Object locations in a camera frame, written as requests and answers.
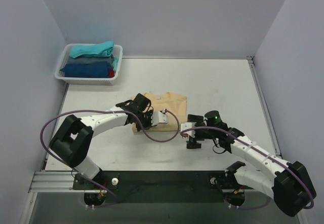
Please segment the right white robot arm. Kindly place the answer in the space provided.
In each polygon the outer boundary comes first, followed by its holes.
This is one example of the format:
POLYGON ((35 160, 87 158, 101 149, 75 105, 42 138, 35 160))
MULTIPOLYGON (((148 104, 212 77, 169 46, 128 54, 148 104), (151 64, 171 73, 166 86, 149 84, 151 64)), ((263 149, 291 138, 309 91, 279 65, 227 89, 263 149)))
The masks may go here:
POLYGON ((232 188, 247 186, 270 197, 286 215, 294 217, 302 209, 314 207, 316 190, 306 167, 299 161, 281 159, 250 140, 242 131, 229 127, 217 110, 204 116, 188 115, 180 134, 187 148, 200 148, 203 140, 242 158, 225 170, 225 183, 232 188))

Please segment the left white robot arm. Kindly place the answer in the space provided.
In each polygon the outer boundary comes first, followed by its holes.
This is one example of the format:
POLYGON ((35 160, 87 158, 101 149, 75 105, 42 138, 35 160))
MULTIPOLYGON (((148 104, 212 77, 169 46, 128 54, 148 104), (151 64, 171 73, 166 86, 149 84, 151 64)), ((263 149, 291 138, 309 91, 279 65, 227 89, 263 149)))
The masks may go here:
POLYGON ((104 182, 103 171, 88 156, 92 138, 115 127, 142 124, 152 127, 151 101, 142 94, 133 100, 116 104, 104 114, 78 118, 67 116, 50 141, 50 149, 70 168, 85 176, 85 184, 91 189, 104 182))

